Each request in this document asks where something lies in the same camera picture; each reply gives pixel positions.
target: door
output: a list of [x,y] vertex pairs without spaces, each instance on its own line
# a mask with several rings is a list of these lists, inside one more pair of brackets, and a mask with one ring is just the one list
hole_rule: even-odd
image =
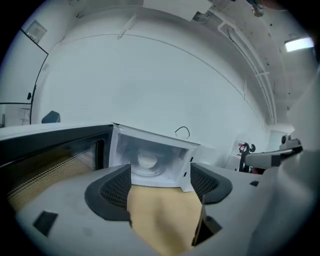
[[57,182],[109,167],[112,132],[112,124],[2,128],[0,171],[9,204],[18,212]]
[[191,185],[191,163],[198,164],[207,164],[214,165],[215,164],[215,152],[214,148],[210,148],[203,145],[198,145],[196,149],[190,154],[190,163],[188,163],[184,168],[184,174],[180,181],[180,187],[183,192],[194,191],[193,186]]
[[[113,131],[110,166],[131,164],[132,184],[164,188],[190,184],[185,169],[198,144],[125,125],[115,125]],[[144,156],[154,161],[152,166],[144,166]]]

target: ceiling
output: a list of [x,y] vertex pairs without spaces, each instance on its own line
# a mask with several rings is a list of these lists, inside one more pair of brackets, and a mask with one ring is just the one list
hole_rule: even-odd
[[[177,2],[180,5],[183,3],[194,7],[194,1],[196,0],[165,1],[167,3]],[[228,17],[253,46],[263,66],[260,70],[267,73],[263,79],[268,80],[270,85],[270,97],[274,101],[276,112],[274,123],[288,123],[288,110],[310,86],[317,73],[318,63],[312,48],[293,52],[287,52],[285,49],[285,41],[308,36],[306,31],[286,10],[279,11],[265,8],[263,9],[263,16],[256,17],[252,13],[251,5],[246,0],[211,0],[210,2],[212,2],[212,8]],[[77,12],[87,15],[110,7],[142,6],[144,1],[69,0],[69,3],[76,7]],[[211,30],[217,30],[220,22],[222,21],[211,14],[203,25]],[[266,103],[263,97],[261,101],[264,104]]]

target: white wall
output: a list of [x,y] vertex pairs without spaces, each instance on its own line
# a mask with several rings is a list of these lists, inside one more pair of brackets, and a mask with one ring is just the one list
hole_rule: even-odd
[[39,42],[45,51],[49,52],[60,42],[73,23],[75,8],[69,5],[68,0],[46,0],[26,20],[22,30],[26,31],[34,20],[37,20],[47,32]]
[[0,67],[0,103],[31,103],[40,68],[47,54],[18,31]]
[[270,131],[269,142],[268,142],[268,146],[266,148],[266,151],[270,152],[270,151],[279,150],[279,147],[281,145],[281,138],[282,138],[283,135],[286,135],[286,134],[287,133],[285,133],[285,132],[271,130]]
[[198,24],[155,12],[140,13],[117,40],[133,13],[113,10],[79,20],[49,54],[32,119],[39,123],[54,110],[62,122],[105,120],[170,137],[187,126],[188,140],[217,149],[221,166],[238,134],[265,151],[269,130],[250,88],[244,99],[250,73],[237,70],[246,65],[238,51],[203,27],[192,30]]
[[276,123],[273,125],[268,125],[268,128],[271,131],[282,132],[285,134],[291,134],[295,130],[295,128],[289,123]]

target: black object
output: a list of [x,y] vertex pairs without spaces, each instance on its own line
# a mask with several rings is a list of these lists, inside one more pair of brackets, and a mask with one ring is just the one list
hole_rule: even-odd
[[40,70],[39,70],[39,73],[38,75],[36,76],[36,80],[35,80],[35,83],[34,83],[34,87],[33,87],[33,92],[32,92],[32,98],[31,98],[31,108],[30,108],[30,125],[31,125],[31,120],[32,120],[32,107],[33,107],[33,103],[34,103],[34,97],[35,97],[35,93],[36,93],[36,88],[37,88],[37,81],[38,81],[38,78],[39,78],[39,75],[40,75],[40,72],[42,70],[42,67],[44,66],[46,60],[47,60],[47,57],[48,55],[45,57],[41,67],[40,67]]
[[20,31],[21,31],[22,33],[24,33],[25,36],[28,37],[36,46],[38,46],[42,51],[44,51],[47,56],[49,55],[49,53],[47,53],[39,44],[37,44],[35,41],[33,41],[33,40],[31,39],[31,37],[28,36],[27,33],[26,33],[22,28],[20,28]]
[[259,181],[256,181],[256,180],[254,180],[250,183],[250,185],[255,186],[255,187],[258,186],[258,184],[259,184]]
[[126,164],[91,183],[84,192],[89,208],[107,221],[131,221],[127,198],[131,188],[131,165]]
[[282,136],[282,138],[281,138],[281,143],[282,143],[282,144],[285,144],[285,143],[286,143],[286,140],[287,140],[286,136]]
[[47,237],[57,217],[57,213],[44,210],[40,213],[38,218],[36,218],[33,226]]
[[24,102],[0,102],[0,105],[31,105],[31,103]]
[[191,245],[197,246],[216,234],[221,229],[222,227],[211,216],[207,215],[205,207],[202,206],[200,220],[195,229],[195,234]]
[[181,127],[179,127],[178,129],[176,129],[174,132],[176,133],[177,131],[179,131],[181,128],[186,128],[186,130],[188,131],[188,134],[189,134],[189,136],[187,137],[187,139],[190,137],[190,131],[189,131],[189,129],[187,128],[187,127],[185,127],[185,126],[181,126]]
[[191,185],[203,205],[216,204],[232,191],[229,179],[196,163],[190,164]]
[[271,166],[278,167],[281,165],[281,155],[272,155],[271,156]]
[[256,151],[256,146],[255,144],[251,144],[250,152],[253,153]]
[[2,123],[0,124],[0,128],[6,126],[6,114],[2,114]]
[[250,147],[248,143],[244,143],[239,151],[241,152],[241,159],[240,159],[240,165],[239,165],[239,172],[243,172],[243,173],[248,173],[249,172],[249,166],[245,164],[245,158],[247,155],[250,154]]
[[48,124],[48,123],[60,123],[61,118],[60,114],[58,112],[55,112],[51,110],[44,118],[42,118],[41,123],[42,124]]

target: black rectangle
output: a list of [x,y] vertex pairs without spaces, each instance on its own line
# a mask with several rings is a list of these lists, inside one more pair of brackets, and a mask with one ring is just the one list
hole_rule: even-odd
[[255,186],[255,187],[258,186],[258,184],[259,184],[259,181],[256,181],[256,180],[254,180],[250,183],[250,185]]
[[105,166],[105,152],[110,153],[109,150],[105,150],[105,141],[103,139],[97,141],[95,149],[95,166],[97,170],[106,168]]
[[280,155],[272,155],[271,156],[271,166],[278,167],[281,165],[281,156]]
[[33,226],[47,237],[57,217],[57,213],[48,212],[44,210],[40,213],[38,218],[36,218],[35,222],[33,223]]

